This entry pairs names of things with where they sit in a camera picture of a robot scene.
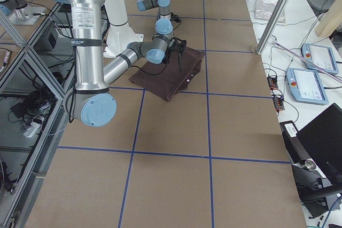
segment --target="table surface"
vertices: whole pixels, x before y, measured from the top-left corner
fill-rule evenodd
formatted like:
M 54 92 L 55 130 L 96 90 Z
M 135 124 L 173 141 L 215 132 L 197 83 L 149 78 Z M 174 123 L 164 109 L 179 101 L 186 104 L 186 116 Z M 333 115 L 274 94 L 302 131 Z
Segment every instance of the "table surface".
M 253 22 L 253 28 L 255 32 L 256 38 L 260 38 L 266 25 L 261 25 L 258 23 L 266 23 L 263 20 L 255 19 L 254 18 L 254 9 L 252 7 L 253 5 L 249 5 L 250 8 L 250 16 L 251 20 Z M 319 21 L 313 26 L 313 29 L 310 29 L 311 26 L 317 21 L 317 18 L 310 8 L 309 4 L 306 0 L 289 0 L 287 6 L 285 7 L 285 19 L 286 23 L 278 23 L 276 26 L 276 29 L 273 32 L 273 35 L 276 36 L 277 42 L 288 49 L 291 48 L 298 48 L 301 46 L 301 42 L 306 37 L 306 35 L 309 33 L 309 36 L 307 37 L 307 40 L 305 43 L 314 43 L 317 41 L 317 44 L 319 45 L 325 45 L 330 46 L 333 49 L 333 53 L 335 55 L 335 58 L 337 61 L 342 61 L 342 58 L 340 57 L 339 53 L 333 46 L 332 42 L 324 37 L 318 37 L 315 33 L 315 28 L 319 25 Z M 271 45 L 267 46 L 262 53 L 262 60 L 264 62 L 264 67 L 269 68 L 268 64 L 272 64 L 272 69 L 274 69 L 278 75 L 283 76 L 285 73 L 280 70 L 286 70 L 289 66 L 292 68 L 307 68 L 305 64 L 297 59 L 293 60 L 292 55 L 285 52 L 284 50 L 280 50 L 277 48 L 272 49 L 272 55 L 271 55 Z M 340 70 L 340 73 L 338 76 L 342 75 L 341 69 L 342 66 L 338 65 L 338 68 Z M 338 82 L 335 80 L 329 78 L 325 74 L 320 74 L 320 78 L 322 80 L 322 83 L 325 87 L 338 87 L 341 86 Z M 342 107 L 342 89 L 334 89 L 334 90 L 328 90 L 326 89 L 325 92 L 327 93 L 329 103 L 327 105 L 315 105 L 315 104 L 305 104 L 305 103 L 298 103 L 294 101 L 293 97 L 291 96 L 291 93 L 289 92 L 289 88 L 287 84 L 284 84 L 284 77 L 278 78 L 278 85 L 282 92 L 284 92 L 285 100 L 291 103 L 294 107 L 296 107 L 299 111 L 299 118 L 296 122 L 296 127 L 300 130 L 305 125 L 307 125 L 312 119 L 317 117 L 322 111 L 324 111 L 327 107 L 329 107 L 332 103 L 337 103 L 340 107 Z M 278 120 L 279 122 L 288 121 L 288 120 L 295 120 L 297 118 L 297 112 L 296 110 L 291 107 L 289 104 L 285 103 L 285 111 L 282 111 L 279 113 Z M 307 209 L 304 208 L 305 216 L 307 220 L 308 225 L 316 226 L 318 223 L 317 219 L 308 219 L 307 217 L 310 216 Z M 329 223 L 335 223 L 342 225 L 342 211 L 333 211 L 332 215 L 329 218 Z
M 150 40 L 158 10 L 125 2 Z M 115 81 L 115 118 L 67 126 L 26 228 L 306 227 L 245 0 L 171 2 L 201 72 L 168 103 Z

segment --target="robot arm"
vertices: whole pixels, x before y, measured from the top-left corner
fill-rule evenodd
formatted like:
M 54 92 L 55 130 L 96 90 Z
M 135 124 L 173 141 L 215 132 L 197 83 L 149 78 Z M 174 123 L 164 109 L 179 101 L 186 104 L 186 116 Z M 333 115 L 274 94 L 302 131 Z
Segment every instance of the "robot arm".
M 0 0 L 0 10 L 5 15 L 10 15 L 15 11 L 17 18 L 21 21 L 26 21 L 33 17 L 33 12 L 25 0 Z
M 92 127 L 110 122 L 116 102 L 107 92 L 108 84 L 119 78 L 139 58 L 155 64 L 162 62 L 173 44 L 172 24 L 162 18 L 156 22 L 151 42 L 133 42 L 103 68 L 100 7 L 105 0 L 55 0 L 70 3 L 72 8 L 72 45 L 76 53 L 77 82 L 64 99 L 64 108 L 75 119 Z

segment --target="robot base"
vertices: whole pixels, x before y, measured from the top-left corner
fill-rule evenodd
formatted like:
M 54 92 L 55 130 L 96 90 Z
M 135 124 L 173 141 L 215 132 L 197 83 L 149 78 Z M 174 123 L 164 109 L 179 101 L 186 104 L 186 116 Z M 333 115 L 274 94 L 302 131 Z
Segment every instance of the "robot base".
M 30 6 L 30 10 L 33 13 L 43 13 L 45 11 L 46 8 L 44 7 L 35 7 L 35 6 Z M 34 15 L 32 18 L 26 20 L 26 21 L 21 21 L 17 18 L 16 14 L 13 13 L 11 14 L 11 16 L 9 17 L 10 22 L 13 25 L 27 25 L 27 26 L 32 26 L 35 25 L 35 23 L 37 22 L 37 20 L 39 19 L 40 15 Z

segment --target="white pole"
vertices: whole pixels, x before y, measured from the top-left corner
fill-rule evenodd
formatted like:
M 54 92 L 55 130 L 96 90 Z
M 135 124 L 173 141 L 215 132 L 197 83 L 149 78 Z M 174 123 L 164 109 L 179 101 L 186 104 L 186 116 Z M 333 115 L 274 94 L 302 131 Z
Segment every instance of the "white pole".
M 144 35 L 135 34 L 129 27 L 125 2 L 123 0 L 106 0 L 105 7 L 111 25 L 104 57 L 114 58 L 123 52 L 129 43 L 141 42 Z

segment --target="robot arm label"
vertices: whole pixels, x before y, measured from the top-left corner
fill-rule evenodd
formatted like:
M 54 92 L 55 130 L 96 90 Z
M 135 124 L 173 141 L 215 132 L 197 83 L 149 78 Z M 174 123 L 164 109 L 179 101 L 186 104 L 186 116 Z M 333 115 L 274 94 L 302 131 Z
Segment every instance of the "robot arm label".
M 95 10 L 90 7 L 72 8 L 74 29 L 95 29 Z

